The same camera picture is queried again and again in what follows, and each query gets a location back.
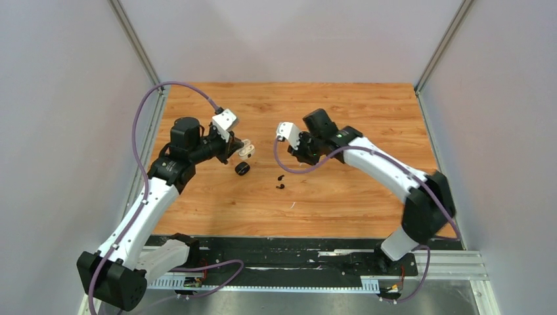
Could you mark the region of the white earbud charging case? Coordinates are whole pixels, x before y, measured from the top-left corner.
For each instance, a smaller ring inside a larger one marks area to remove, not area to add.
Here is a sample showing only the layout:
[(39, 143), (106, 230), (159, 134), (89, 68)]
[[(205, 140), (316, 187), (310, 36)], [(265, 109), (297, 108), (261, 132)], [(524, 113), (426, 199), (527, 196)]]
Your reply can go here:
[(252, 144), (250, 139), (244, 139), (242, 144), (243, 146), (237, 152), (239, 158), (242, 160), (251, 158), (254, 155), (255, 146)]

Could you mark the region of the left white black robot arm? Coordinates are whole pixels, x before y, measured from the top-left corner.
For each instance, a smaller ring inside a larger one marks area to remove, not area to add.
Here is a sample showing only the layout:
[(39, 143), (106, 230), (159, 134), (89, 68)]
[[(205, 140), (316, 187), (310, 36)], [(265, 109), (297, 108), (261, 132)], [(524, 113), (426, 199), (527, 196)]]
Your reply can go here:
[(133, 310), (148, 285), (170, 270), (196, 270), (201, 263), (199, 241), (176, 233), (155, 251), (142, 250), (169, 206), (196, 174), (196, 166), (217, 158), (226, 164), (244, 147), (233, 128), (239, 119), (228, 111), (212, 117), (205, 128), (194, 117), (182, 117), (170, 130), (170, 141), (143, 173), (143, 191), (112, 235), (94, 252), (84, 251), (77, 268), (89, 298), (90, 312), (100, 300), (124, 311)]

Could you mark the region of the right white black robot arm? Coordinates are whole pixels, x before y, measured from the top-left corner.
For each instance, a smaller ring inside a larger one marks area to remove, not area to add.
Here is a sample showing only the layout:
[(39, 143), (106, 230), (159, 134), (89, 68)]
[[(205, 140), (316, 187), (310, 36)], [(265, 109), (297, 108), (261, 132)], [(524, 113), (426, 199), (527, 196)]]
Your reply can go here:
[(427, 173), (402, 163), (354, 127), (339, 128), (322, 108), (306, 115), (303, 122), (304, 131), (292, 122), (280, 122), (275, 136), (276, 143), (288, 143), (288, 153), (298, 162), (309, 165), (302, 173), (336, 159), (370, 176), (402, 202), (400, 226), (377, 248), (379, 271), (395, 272), (407, 253), (426, 245), (447, 224), (460, 233), (449, 181), (442, 172)]

